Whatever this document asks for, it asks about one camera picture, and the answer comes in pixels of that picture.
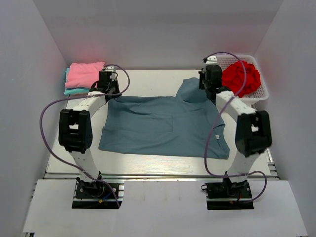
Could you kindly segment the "blue-grey t-shirt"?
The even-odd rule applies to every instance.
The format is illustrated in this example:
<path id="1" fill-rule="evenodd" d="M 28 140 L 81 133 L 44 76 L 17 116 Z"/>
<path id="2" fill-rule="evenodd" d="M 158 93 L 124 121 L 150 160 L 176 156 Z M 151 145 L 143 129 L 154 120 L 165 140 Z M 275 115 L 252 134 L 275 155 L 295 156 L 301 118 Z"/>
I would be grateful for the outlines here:
<path id="1" fill-rule="evenodd" d="M 138 155 L 228 159 L 225 123 L 199 89 L 184 79 L 175 96 L 121 96 L 108 102 L 99 150 Z"/>

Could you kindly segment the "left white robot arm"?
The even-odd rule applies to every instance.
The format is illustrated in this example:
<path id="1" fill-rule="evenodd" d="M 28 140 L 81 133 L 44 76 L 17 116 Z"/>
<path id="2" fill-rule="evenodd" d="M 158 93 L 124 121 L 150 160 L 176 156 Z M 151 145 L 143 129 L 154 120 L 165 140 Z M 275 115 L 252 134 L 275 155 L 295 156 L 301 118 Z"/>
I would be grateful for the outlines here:
<path id="1" fill-rule="evenodd" d="M 104 192 L 101 172 L 97 169 L 90 147 L 93 141 L 91 118 L 106 103 L 119 93 L 118 74 L 113 66 L 99 72 L 99 79 L 94 82 L 84 98 L 72 109 L 63 109 L 59 119 L 59 144 L 65 148 L 79 167 L 80 180 L 89 182 L 87 191 L 93 197 Z"/>

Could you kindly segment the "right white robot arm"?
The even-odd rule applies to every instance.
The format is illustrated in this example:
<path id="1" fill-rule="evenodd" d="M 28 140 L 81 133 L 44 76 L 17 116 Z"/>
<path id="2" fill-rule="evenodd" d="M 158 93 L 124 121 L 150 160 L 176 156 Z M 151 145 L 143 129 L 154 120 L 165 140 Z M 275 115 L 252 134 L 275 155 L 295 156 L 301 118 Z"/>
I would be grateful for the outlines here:
<path id="1" fill-rule="evenodd" d="M 206 64 L 199 73 L 199 89 L 205 90 L 207 98 L 219 110 L 212 127 L 227 113 L 236 122 L 235 146 L 237 149 L 232 165 L 224 175 L 213 176 L 229 178 L 223 184 L 223 192 L 234 197 L 241 191 L 239 182 L 251 175 L 255 161 L 272 144 L 269 114 L 257 111 L 245 104 L 232 91 L 222 85 L 222 69 L 217 64 Z"/>

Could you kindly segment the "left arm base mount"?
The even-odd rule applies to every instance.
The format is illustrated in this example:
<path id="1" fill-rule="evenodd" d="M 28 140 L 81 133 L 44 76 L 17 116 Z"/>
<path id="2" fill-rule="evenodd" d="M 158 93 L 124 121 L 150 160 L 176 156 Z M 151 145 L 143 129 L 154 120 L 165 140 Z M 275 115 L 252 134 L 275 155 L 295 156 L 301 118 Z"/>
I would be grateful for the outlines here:
<path id="1" fill-rule="evenodd" d="M 76 178 L 72 209 L 119 209 L 114 194 L 119 205 L 122 203 L 122 184 L 109 183 L 110 187 L 104 183 L 85 182 L 79 177 Z"/>

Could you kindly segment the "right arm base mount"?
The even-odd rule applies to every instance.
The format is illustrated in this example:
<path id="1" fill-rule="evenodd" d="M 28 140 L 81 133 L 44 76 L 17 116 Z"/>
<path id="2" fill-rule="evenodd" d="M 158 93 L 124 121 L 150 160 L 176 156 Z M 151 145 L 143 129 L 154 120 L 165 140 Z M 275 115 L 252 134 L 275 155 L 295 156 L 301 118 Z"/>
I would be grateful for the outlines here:
<path id="1" fill-rule="evenodd" d="M 252 193 L 249 182 L 231 182 L 224 178 L 222 182 L 204 183 L 201 190 L 206 192 L 207 210 L 253 210 Z"/>

